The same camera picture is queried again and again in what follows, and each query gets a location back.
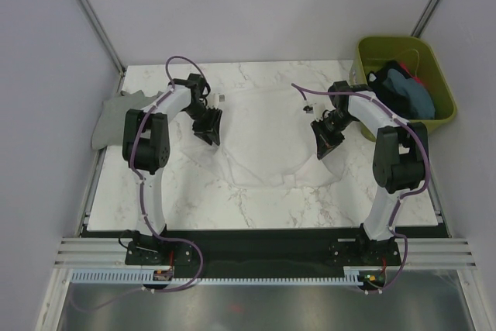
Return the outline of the white t-shirt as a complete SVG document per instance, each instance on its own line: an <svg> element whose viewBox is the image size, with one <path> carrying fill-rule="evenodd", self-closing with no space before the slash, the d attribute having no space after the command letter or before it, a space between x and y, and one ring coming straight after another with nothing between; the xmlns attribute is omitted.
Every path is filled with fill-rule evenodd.
<svg viewBox="0 0 496 331"><path fill-rule="evenodd" d="M348 166L339 146L318 160L311 123L304 110L331 109L328 97L303 98L290 85L226 91L221 103L220 144L209 146L185 133L179 148L197 165L238 188L317 188L336 183Z"/></svg>

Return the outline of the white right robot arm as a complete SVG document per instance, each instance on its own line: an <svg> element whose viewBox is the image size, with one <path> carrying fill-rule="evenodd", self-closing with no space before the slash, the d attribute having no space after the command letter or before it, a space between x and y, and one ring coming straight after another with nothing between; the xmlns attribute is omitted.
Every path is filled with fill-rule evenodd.
<svg viewBox="0 0 496 331"><path fill-rule="evenodd" d="M322 111L311 122L318 160L337 149L352 122L360 122L375 137L372 171L377 192L363 222L367 237L354 250L360 262L372 264L383 254L380 241L395 236L402 199L421 193L429 184L428 131L422 122L397 116L365 84L337 81L323 94L334 109Z"/></svg>

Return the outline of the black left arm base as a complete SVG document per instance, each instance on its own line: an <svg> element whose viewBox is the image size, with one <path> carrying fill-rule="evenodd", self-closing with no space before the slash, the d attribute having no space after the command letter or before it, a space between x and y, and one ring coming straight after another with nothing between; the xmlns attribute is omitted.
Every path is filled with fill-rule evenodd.
<svg viewBox="0 0 496 331"><path fill-rule="evenodd" d="M195 258L190 243L166 242L137 230L125 230L118 244L126 250L126 265L169 266L189 265Z"/></svg>

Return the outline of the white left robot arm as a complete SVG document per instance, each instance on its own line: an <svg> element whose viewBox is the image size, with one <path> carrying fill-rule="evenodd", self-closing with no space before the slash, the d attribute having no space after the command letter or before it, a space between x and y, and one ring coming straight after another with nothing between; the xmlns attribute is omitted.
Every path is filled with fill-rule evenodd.
<svg viewBox="0 0 496 331"><path fill-rule="evenodd" d="M122 157L136 175L139 215L135 231L164 235L167 224L162 207L162 177L171 155L169 124L179 113L192 120L192 131L209 146L220 144L222 110L219 97L200 74L175 79L168 91L141 109L126 112Z"/></svg>

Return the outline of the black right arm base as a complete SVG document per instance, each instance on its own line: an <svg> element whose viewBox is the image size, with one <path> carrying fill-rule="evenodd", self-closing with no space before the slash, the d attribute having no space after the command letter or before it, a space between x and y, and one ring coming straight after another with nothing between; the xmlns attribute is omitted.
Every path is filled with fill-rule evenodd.
<svg viewBox="0 0 496 331"><path fill-rule="evenodd" d="M340 237L331 240L329 251L332 262L337 266L382 267L401 263L398 245L394 237L386 240L372 240L362 227L352 238Z"/></svg>

